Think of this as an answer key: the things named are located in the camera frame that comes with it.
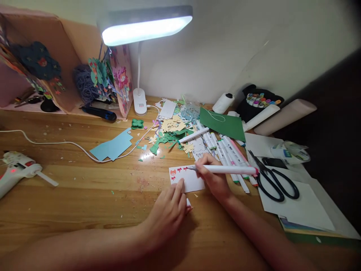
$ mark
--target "black scissors handle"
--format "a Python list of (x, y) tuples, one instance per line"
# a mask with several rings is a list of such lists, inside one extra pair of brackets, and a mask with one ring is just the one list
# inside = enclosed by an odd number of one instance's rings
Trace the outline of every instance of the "black scissors handle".
[[(273, 177), (273, 179), (277, 180), (276, 176), (273, 174), (272, 171), (268, 171), (271, 176)], [(258, 175), (258, 177), (256, 178), (257, 183), (259, 188), (263, 191), (263, 193), (266, 194), (267, 197), (269, 197), (270, 199), (277, 201), (277, 202), (283, 202), (285, 200), (285, 195), (282, 193), (282, 191), (278, 188), (278, 186), (267, 176), (267, 174), (265, 173), (265, 171), (261, 171), (261, 174), (266, 178), (266, 180), (271, 184), (271, 186), (276, 190), (277, 194), (279, 195), (279, 198), (275, 198), (274, 196), (272, 196), (271, 194), (269, 194), (265, 188), (262, 185), (261, 182), (261, 175)]]
[[(292, 187), (293, 191), (294, 191), (294, 196), (291, 196), (285, 189), (284, 187), (280, 184), (280, 182), (278, 181), (278, 179), (276, 178), (276, 176), (273, 174), (274, 173), (277, 173), (278, 175), (280, 175), (281, 177), (283, 177), (289, 184), (290, 186)], [(275, 170), (275, 169), (272, 169), (272, 171), (270, 171), (271, 173), (271, 176), (273, 177), (273, 179), (275, 180), (275, 182), (277, 183), (277, 185), (279, 186), (279, 188), (282, 190), (282, 192), (288, 196), (289, 198), (291, 199), (298, 199), (300, 197), (300, 192), (297, 188), (297, 186), (294, 184), (294, 182), (292, 182), (292, 180), (290, 178), (288, 178), (286, 175), (284, 175), (283, 173)]]

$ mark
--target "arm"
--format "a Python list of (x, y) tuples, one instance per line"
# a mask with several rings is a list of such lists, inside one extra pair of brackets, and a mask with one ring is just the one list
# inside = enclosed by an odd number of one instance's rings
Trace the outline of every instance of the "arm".
[(149, 217), (135, 227), (80, 230), (30, 244), (0, 260), (0, 270), (104, 270), (157, 249), (180, 226), (190, 211), (183, 194), (184, 180), (159, 195)]
[(211, 155), (205, 154), (196, 163), (198, 175), (203, 178), (212, 194), (274, 270), (317, 270), (284, 235), (277, 232), (235, 197), (229, 189), (224, 174), (210, 173), (203, 166), (204, 164), (220, 165), (220, 163)]

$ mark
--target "desk lamp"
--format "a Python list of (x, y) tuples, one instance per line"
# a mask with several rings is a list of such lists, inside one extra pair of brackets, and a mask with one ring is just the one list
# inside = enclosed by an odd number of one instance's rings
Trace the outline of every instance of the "desk lamp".
[(138, 85), (133, 91), (135, 113), (147, 113), (146, 95), (139, 88), (141, 42), (171, 36), (181, 31), (193, 18), (192, 6), (111, 11), (99, 18), (97, 25), (104, 44), (118, 46), (139, 41)]

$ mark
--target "lamp base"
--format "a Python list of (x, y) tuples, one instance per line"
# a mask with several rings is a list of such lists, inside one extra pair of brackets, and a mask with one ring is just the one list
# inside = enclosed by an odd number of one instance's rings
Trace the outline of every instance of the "lamp base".
[(147, 101), (146, 93), (141, 88), (136, 88), (133, 90), (134, 98), (134, 110), (138, 116), (144, 116), (147, 114)]

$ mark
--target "lamp head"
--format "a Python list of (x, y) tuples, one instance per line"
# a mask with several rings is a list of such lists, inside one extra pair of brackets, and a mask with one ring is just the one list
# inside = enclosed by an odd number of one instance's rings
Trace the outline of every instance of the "lamp head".
[(173, 6), (111, 11), (99, 18), (97, 25), (104, 44), (117, 46), (174, 35), (192, 18), (192, 6)]

